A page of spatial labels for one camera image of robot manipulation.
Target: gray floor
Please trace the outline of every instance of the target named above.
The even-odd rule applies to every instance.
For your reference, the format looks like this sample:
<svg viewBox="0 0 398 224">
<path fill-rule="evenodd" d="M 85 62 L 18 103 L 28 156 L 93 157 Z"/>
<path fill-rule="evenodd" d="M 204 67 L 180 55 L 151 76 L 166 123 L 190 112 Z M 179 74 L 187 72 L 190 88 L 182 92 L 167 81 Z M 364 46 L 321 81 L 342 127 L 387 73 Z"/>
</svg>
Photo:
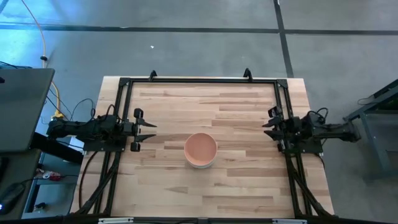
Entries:
<svg viewBox="0 0 398 224">
<path fill-rule="evenodd" d="M 26 2 L 43 24 L 277 28 L 271 0 Z M 393 0 L 280 0 L 280 5 L 288 29 L 398 28 Z M 10 0 L 0 22 L 32 20 L 20 1 Z M 40 67 L 37 31 L 0 34 L 0 60 Z M 45 38 L 49 67 L 56 70 L 55 83 L 69 108 L 87 97 L 96 101 L 105 75 L 149 75 L 154 69 L 158 75 L 239 77 L 249 67 L 256 77 L 286 77 L 278 34 L 51 31 Z M 304 78 L 313 109 L 330 109 L 329 122 L 341 122 L 359 108 L 359 98 L 398 78 L 398 36 L 288 35 L 287 42 L 295 77 Z M 53 112 L 47 103 L 45 123 Z M 89 103 L 76 110 L 76 119 L 89 117 Z M 38 131 L 45 130 L 39 124 Z M 327 141 L 324 148 L 335 213 L 398 222 L 398 180 L 363 180 L 377 171 L 366 140 Z"/>
</svg>

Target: wooden table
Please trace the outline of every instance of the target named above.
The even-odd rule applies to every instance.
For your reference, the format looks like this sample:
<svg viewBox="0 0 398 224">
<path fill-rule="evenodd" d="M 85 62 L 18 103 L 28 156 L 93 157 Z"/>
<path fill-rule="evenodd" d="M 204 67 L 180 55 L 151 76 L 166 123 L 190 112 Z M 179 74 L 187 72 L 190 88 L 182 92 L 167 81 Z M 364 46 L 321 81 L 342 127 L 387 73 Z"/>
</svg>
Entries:
<svg viewBox="0 0 398 224">
<path fill-rule="evenodd" d="M 114 104 L 119 78 L 104 77 L 97 114 Z M 310 110 L 304 81 L 294 78 L 288 83 L 294 115 L 304 116 Z M 273 106 L 274 89 L 267 84 L 134 84 L 129 118 L 134 108 L 142 108 L 144 119 L 157 125 L 142 133 L 156 137 L 142 143 L 141 152 L 122 154 L 112 216 L 293 217 L 284 156 L 261 127 Z M 208 133 L 217 141 L 218 155 L 210 168 L 194 169 L 185 160 L 183 145 L 194 133 Z M 89 165 L 83 203 L 98 185 L 103 156 L 99 152 Z M 303 164 L 308 187 L 333 213 L 320 159 L 303 154 Z M 71 212 L 78 208 L 77 189 Z M 298 195 L 304 211 L 300 191 Z"/>
</svg>

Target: pink bowl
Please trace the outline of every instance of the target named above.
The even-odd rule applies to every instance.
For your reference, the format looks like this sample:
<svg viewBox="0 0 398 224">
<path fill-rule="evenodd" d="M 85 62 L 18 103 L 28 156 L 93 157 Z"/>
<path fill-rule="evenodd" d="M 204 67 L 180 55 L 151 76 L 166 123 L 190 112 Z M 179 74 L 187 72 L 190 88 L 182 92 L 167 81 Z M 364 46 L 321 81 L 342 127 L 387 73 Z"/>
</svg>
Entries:
<svg viewBox="0 0 398 224">
<path fill-rule="evenodd" d="M 184 145 L 187 161 L 195 168 L 207 168 L 212 165 L 217 155 L 217 143 L 208 134 L 192 134 Z"/>
</svg>

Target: metal bracket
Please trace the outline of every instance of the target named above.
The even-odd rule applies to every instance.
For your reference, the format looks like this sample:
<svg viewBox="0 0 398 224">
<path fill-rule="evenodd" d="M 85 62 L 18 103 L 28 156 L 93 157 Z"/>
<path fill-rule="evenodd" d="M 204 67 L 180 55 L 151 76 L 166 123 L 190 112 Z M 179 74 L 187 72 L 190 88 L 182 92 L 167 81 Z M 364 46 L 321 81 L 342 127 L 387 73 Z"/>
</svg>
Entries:
<svg viewBox="0 0 398 224">
<path fill-rule="evenodd" d="M 126 146 L 127 137 L 120 137 L 116 142 L 112 144 L 106 144 L 103 141 L 92 141 L 86 142 L 84 145 L 84 151 L 94 152 L 122 152 Z"/>
<path fill-rule="evenodd" d="M 133 223 L 134 217 L 126 218 L 100 218 L 98 224 Z"/>
<path fill-rule="evenodd" d="M 286 79 L 277 79 L 276 82 L 282 86 L 283 88 L 288 88 L 289 86 L 287 85 L 287 80 Z"/>
<path fill-rule="evenodd" d="M 275 117 L 279 117 L 280 119 L 282 119 L 281 115 L 283 115 L 283 110 L 281 107 L 279 106 L 274 106 L 273 108 L 268 110 L 268 116 L 270 118 L 275 118 Z"/>
<path fill-rule="evenodd" d="M 248 77 L 249 82 L 253 82 L 253 76 L 251 75 L 249 68 L 246 68 L 244 70 L 244 74 L 243 74 L 243 78 L 247 78 L 247 77 Z"/>
<path fill-rule="evenodd" d="M 150 75 L 149 75 L 149 81 L 151 82 L 151 81 L 154 79 L 154 77 L 156 77 L 156 76 L 157 76 L 156 71 L 153 70 L 153 71 L 150 73 Z"/>
<path fill-rule="evenodd" d="M 307 221 L 306 220 L 277 218 L 277 219 L 273 219 L 272 223 L 273 224 L 307 224 Z"/>
<path fill-rule="evenodd" d="M 130 81 L 130 78 L 120 78 L 119 79 L 119 86 L 124 86 Z"/>
<path fill-rule="evenodd" d="M 286 147 L 281 152 L 285 154 L 291 153 L 309 153 L 309 154 L 320 154 L 323 153 L 322 144 L 319 140 L 316 141 L 304 141 L 294 146 Z"/>
</svg>

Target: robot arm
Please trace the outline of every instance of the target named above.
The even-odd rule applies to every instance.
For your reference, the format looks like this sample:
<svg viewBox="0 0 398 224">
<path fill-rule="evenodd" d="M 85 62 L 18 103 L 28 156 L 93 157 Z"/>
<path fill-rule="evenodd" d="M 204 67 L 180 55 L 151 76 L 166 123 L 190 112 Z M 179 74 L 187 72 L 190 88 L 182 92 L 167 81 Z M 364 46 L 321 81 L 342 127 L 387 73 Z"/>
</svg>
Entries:
<svg viewBox="0 0 398 224">
<path fill-rule="evenodd" d="M 85 143 L 86 151 L 124 151 L 127 137 L 134 137 L 130 150 L 139 152 L 139 142 L 155 136 L 155 134 L 140 134 L 140 126 L 156 127 L 145 122 L 144 112 L 136 108 L 134 110 L 135 123 L 129 120 L 121 120 L 117 115 L 106 114 L 92 118 L 87 122 L 64 121 L 55 119 L 49 123 L 47 134 L 49 139 L 62 138 L 74 135 Z"/>
<path fill-rule="evenodd" d="M 275 141 L 287 142 L 280 147 L 282 152 L 322 153 L 321 139 L 338 138 L 349 142 L 361 139 L 357 128 L 351 122 L 325 124 L 325 118 L 314 111 L 309 111 L 301 119 L 282 119 L 282 109 L 277 107 L 270 109 L 268 114 L 272 119 L 263 127 L 273 129 L 264 132 Z"/>
</svg>

